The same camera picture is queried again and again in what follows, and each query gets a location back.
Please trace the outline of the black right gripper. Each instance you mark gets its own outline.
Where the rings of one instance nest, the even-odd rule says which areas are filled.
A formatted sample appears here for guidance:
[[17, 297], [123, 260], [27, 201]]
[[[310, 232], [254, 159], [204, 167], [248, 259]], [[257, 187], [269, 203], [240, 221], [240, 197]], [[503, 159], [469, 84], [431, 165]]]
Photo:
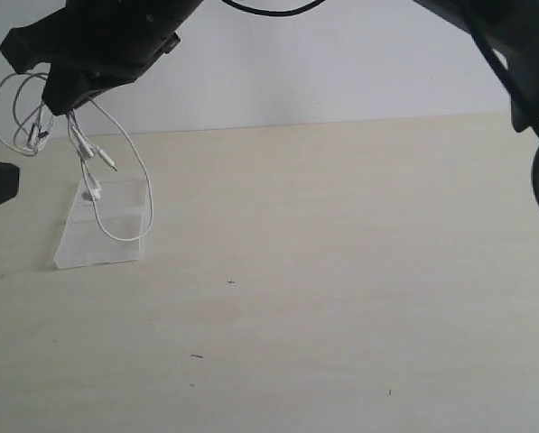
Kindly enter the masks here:
[[17, 74], [50, 64], [42, 102], [66, 115], [140, 78], [177, 43], [200, 1], [67, 1], [55, 13], [12, 28], [0, 53]]

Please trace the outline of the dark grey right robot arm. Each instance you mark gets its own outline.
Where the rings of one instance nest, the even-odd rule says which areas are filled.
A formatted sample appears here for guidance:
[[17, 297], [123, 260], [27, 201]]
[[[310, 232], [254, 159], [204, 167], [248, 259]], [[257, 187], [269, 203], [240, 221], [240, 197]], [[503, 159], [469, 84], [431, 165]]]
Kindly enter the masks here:
[[[508, 93], [514, 128], [539, 137], [539, 1], [423, 1], [469, 34]], [[104, 91], [130, 84], [175, 47], [198, 1], [68, 1], [45, 22], [56, 32], [45, 104], [65, 115]], [[539, 206], [539, 148], [532, 168]]]

